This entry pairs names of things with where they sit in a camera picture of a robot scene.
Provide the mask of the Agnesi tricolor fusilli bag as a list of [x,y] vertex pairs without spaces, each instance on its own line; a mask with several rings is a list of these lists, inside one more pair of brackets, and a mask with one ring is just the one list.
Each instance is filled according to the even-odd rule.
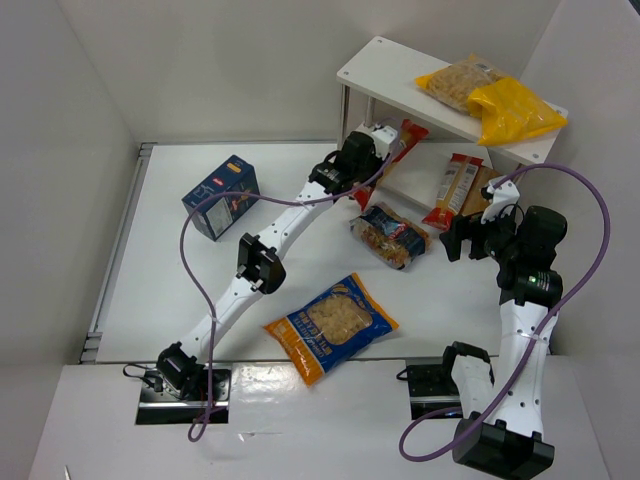
[[431,247],[429,234],[384,202],[349,222],[352,236],[394,270],[403,270]]

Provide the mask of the dark blue pasta box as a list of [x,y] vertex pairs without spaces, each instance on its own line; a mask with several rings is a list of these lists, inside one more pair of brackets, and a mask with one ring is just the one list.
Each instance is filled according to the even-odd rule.
[[251,194],[259,193],[254,167],[231,155],[191,189],[182,204],[189,214],[196,211],[192,217],[195,228],[217,241],[257,202]]

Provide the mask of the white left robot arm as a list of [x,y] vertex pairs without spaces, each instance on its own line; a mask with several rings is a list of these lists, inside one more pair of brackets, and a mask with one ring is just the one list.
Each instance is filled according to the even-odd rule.
[[295,199],[267,199],[287,208],[258,234],[241,237],[229,286],[217,301],[207,299],[205,318],[158,356],[156,369],[181,399],[197,397],[212,384],[198,357],[210,355],[251,305],[279,289],[286,278],[282,260],[296,239],[338,199],[374,184],[389,165],[397,138],[392,127],[355,130],[313,167]]

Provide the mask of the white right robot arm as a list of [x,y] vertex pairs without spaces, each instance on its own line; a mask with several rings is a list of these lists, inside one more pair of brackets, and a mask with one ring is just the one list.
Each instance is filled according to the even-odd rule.
[[565,217],[545,207],[521,219],[512,205],[483,221],[457,215],[441,234],[456,261],[461,245],[470,258],[490,257],[499,266],[501,341],[497,361],[463,342],[444,352],[443,366],[459,393],[462,418],[455,431],[453,460],[499,479],[532,479],[548,469],[555,449],[543,439],[541,387],[547,346],[557,323],[550,311],[563,282],[551,266],[567,233]]

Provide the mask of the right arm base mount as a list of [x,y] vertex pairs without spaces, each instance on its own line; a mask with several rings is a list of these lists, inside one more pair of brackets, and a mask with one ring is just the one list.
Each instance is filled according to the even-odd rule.
[[409,359],[396,379],[407,385],[412,420],[441,409],[461,408],[457,387],[441,358]]

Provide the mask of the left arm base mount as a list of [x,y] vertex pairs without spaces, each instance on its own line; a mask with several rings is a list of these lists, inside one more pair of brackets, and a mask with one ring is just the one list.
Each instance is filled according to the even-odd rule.
[[[175,389],[159,371],[150,364],[125,364],[125,377],[141,382],[135,418],[136,425],[180,425],[191,424],[205,413],[208,400],[207,368],[196,379],[196,383],[185,386],[184,392]],[[212,424],[227,424],[232,370],[230,364],[215,364],[213,368],[214,411]]]

